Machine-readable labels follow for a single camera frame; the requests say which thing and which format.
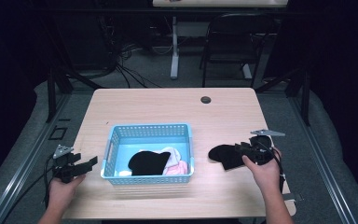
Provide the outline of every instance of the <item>pink cloth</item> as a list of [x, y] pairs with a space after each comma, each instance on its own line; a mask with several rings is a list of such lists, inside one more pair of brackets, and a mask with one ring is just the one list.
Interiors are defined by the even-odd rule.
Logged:
[[168, 167], [165, 175], [186, 175], [187, 174], [187, 162], [179, 161], [177, 165]]

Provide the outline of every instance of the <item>wrist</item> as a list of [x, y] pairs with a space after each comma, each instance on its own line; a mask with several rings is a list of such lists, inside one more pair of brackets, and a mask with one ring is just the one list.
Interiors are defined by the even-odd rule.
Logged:
[[269, 196], [269, 195], [282, 195], [279, 187], [267, 187], [260, 189], [261, 194], [263, 197]]
[[63, 216], [63, 211], [61, 209], [57, 209], [55, 206], [49, 206], [46, 210], [46, 213], [48, 213], [52, 217], [57, 217], [59, 219]]
[[278, 189], [266, 190], [261, 192], [265, 203], [283, 201], [281, 191]]

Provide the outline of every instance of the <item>gray carpet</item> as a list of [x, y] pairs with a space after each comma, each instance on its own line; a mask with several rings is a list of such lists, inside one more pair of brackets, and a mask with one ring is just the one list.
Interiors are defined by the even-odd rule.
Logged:
[[[170, 79], [171, 53], [157, 54], [144, 50], [134, 50], [131, 57], [124, 62], [124, 66], [137, 71], [141, 76], [163, 88], [200, 87], [201, 71], [198, 66], [201, 48], [192, 45], [191, 40], [187, 40], [180, 50], [179, 78], [176, 80]], [[259, 74], [263, 73], [263, 67], [267, 59], [268, 51], [266, 50]], [[239, 72], [238, 68], [223, 68], [223, 66], [212, 67], [211, 69], [215, 72], [222, 70], [224, 73], [230, 71], [233, 73]], [[131, 88], [142, 88], [130, 76], [128, 76], [128, 79], [131, 83]], [[93, 81], [107, 88], [128, 88], [127, 82], [118, 71], [105, 77], [94, 78]], [[72, 83], [75, 87], [73, 94], [62, 95], [58, 92], [62, 107], [56, 119], [50, 124], [45, 123], [48, 117], [47, 84], [42, 83], [35, 89], [38, 94], [38, 101], [34, 113], [0, 169], [0, 210], [3, 208], [2, 202], [5, 202], [5, 198], [2, 196], [10, 192], [10, 181], [36, 145], [39, 146], [40, 150], [34, 159], [31, 172], [26, 176], [26, 181], [23, 186], [19, 186], [21, 188], [19, 195], [43, 174], [46, 158], [54, 152], [58, 144], [71, 146], [74, 143], [87, 110], [92, 90], [77, 80], [73, 79]], [[250, 81], [208, 81], [207, 87], [248, 87], [249, 84]], [[262, 84], [261, 77], [258, 77], [256, 86]], [[157, 86], [147, 81], [145, 85], [150, 88], [157, 88]], [[345, 218], [342, 218], [342, 215], [338, 212], [330, 188], [326, 185], [324, 175], [321, 174], [321, 170], [318, 168], [318, 158], [315, 157], [314, 148], [304, 131], [302, 121], [297, 115], [297, 99], [286, 98], [282, 93], [284, 87], [285, 84], [282, 83], [271, 91], [260, 93], [257, 96], [268, 127], [271, 130], [286, 133], [285, 137], [274, 137], [273, 141], [282, 151], [283, 169], [286, 173], [289, 188], [292, 192], [301, 194], [305, 199], [296, 203], [295, 222], [319, 224], [354, 223], [356, 221], [358, 223], [358, 185], [341, 159], [341, 148], [337, 133], [329, 117], [324, 112], [321, 102], [314, 94], [311, 95], [310, 129], [315, 135], [328, 166], [337, 181], [337, 185], [341, 189], [345, 202], [353, 214], [353, 218], [350, 218], [349, 221], [343, 221]], [[53, 133], [54, 127], [66, 129], [62, 140], [48, 140]], [[60, 136], [62, 133], [55, 132], [54, 134]], [[44, 185], [43, 180], [40, 180], [17, 204], [6, 223], [36, 223], [44, 212], [43, 197]], [[253, 220], [244, 218], [241, 219], [241, 222], [253, 223]], [[100, 223], [100, 221], [65, 220], [63, 223]]]

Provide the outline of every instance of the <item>dark background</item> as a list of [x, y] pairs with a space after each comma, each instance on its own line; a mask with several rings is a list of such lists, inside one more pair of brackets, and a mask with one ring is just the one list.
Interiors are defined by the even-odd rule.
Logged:
[[[38, 2], [67, 4], [70, 1]], [[151, 1], [82, 1], [84, 7], [150, 7]], [[114, 45], [106, 42], [99, 21], [60, 17], [41, 23], [34, 15], [21, 10], [22, 1], [0, 1], [0, 164], [11, 150], [23, 126], [33, 111], [34, 87], [44, 82], [51, 68], [64, 65], [75, 69], [109, 69], [115, 63]], [[334, 26], [326, 30], [325, 20], [303, 21], [284, 19], [270, 54], [265, 77], [278, 77], [299, 67], [313, 48], [316, 38], [324, 45], [318, 49], [308, 72], [311, 89], [324, 103], [333, 121], [343, 149], [343, 160], [358, 182], [358, 2], [289, 1], [288, 11], [325, 12], [333, 6]], [[150, 47], [151, 23], [158, 18], [120, 17], [121, 26], [114, 38], [129, 38], [144, 48]], [[50, 36], [45, 25], [52, 31]], [[52, 42], [60, 35], [60, 41]]]

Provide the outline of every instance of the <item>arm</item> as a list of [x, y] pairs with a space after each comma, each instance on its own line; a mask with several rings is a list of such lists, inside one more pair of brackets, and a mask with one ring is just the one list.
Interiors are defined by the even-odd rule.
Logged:
[[76, 187], [84, 178], [86, 178], [85, 175], [80, 175], [68, 184], [62, 183], [59, 178], [53, 178], [49, 190], [48, 209], [38, 224], [60, 223], [63, 213], [74, 197]]
[[275, 160], [271, 160], [259, 166], [246, 156], [243, 156], [242, 159], [245, 165], [252, 171], [257, 186], [260, 187], [266, 205], [267, 223], [294, 223], [279, 189], [280, 172], [278, 163]]

